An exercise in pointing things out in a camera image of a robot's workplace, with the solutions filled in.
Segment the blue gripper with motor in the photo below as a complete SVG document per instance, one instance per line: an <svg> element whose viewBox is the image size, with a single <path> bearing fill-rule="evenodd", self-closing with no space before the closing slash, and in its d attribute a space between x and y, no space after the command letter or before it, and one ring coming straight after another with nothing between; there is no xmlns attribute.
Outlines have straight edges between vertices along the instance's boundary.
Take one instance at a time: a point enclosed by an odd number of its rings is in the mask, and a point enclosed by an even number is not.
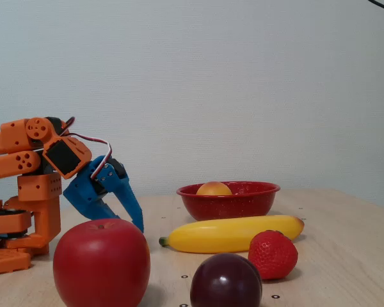
<svg viewBox="0 0 384 307"><path fill-rule="evenodd" d="M108 193L113 193L132 223L143 233L143 212L132 191L124 165L110 157L96 177L91 177L102 160L100 156L87 164L64 190L64 197L87 219L119 219L102 200Z"/></svg>

